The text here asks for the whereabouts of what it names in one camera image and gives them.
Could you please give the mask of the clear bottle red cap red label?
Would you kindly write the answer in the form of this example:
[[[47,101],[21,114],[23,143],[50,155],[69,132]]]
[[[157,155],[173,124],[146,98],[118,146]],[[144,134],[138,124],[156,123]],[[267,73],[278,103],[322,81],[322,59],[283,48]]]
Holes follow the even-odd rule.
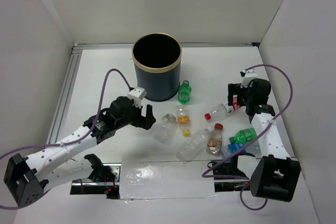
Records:
[[[220,103],[219,105],[212,108],[212,110],[204,115],[207,121],[219,121],[230,116],[233,112],[240,109],[237,103],[233,105],[228,105],[228,103]]]

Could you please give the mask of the green Sprite bottle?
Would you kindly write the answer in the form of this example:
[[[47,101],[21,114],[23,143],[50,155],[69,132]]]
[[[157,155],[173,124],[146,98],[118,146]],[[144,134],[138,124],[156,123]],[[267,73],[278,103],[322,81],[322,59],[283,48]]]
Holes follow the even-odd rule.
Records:
[[[246,144],[251,142],[257,137],[257,133],[253,127],[240,130],[234,136],[229,138],[231,144],[243,143]]]

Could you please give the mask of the clear bottle white cap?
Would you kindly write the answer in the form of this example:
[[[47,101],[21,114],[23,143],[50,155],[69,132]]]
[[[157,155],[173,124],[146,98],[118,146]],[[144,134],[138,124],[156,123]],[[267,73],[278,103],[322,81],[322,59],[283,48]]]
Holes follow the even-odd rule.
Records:
[[[177,150],[177,159],[186,163],[191,161],[207,144],[213,128],[207,127],[190,136]]]

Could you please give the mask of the brown bottle red cap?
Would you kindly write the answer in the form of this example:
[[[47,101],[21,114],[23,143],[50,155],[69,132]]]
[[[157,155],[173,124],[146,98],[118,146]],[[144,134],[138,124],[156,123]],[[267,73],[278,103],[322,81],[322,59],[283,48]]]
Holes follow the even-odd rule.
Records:
[[[207,142],[206,151],[210,155],[219,156],[223,138],[222,131],[224,127],[220,123],[216,123]]]

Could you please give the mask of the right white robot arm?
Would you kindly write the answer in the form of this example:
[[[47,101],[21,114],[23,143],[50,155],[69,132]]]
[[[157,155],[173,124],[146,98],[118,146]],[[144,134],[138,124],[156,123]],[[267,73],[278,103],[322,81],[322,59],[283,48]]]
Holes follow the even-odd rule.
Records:
[[[257,134],[261,159],[246,154],[230,163],[229,172],[235,178],[244,174],[250,179],[254,197],[290,202],[299,179],[301,166],[286,151],[275,122],[275,111],[268,104],[270,82],[254,78],[228,85],[228,104],[234,101],[245,107],[249,121]]]

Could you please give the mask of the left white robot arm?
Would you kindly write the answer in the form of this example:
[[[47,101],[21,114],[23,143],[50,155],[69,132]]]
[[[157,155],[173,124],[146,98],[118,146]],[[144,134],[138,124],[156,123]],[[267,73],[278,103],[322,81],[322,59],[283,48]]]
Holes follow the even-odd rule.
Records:
[[[152,105],[148,104],[142,115],[142,107],[136,106],[134,99],[118,97],[63,140],[25,157],[16,153],[8,160],[4,175],[4,183],[17,204],[14,209],[27,207],[52,188],[76,179],[115,181],[112,169],[97,155],[80,153],[113,137],[125,126],[149,130],[155,121]]]

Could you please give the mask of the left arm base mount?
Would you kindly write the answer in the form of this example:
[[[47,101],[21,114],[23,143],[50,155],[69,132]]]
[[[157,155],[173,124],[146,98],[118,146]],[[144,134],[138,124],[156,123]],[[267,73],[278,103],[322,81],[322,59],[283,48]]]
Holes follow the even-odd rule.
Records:
[[[120,199],[121,164],[104,164],[95,154],[87,154],[93,171],[88,178],[72,181],[71,195],[105,195],[106,199]]]

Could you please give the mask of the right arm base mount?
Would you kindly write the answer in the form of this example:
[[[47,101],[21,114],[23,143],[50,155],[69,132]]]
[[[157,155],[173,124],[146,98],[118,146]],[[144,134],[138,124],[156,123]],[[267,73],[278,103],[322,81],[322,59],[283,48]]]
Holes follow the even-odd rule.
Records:
[[[240,191],[244,186],[250,190],[249,180],[246,175],[237,168],[238,157],[234,157],[218,168],[211,171],[214,175],[214,190],[216,193]]]

